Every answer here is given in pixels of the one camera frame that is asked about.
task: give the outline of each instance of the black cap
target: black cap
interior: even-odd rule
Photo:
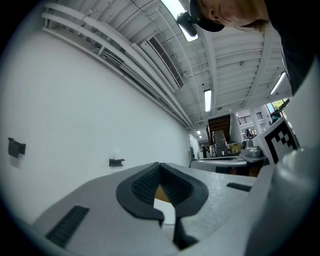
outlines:
[[[219,32],[225,27],[224,25],[217,24],[203,16],[198,6],[198,0],[190,0],[190,15],[192,22],[206,31]]]

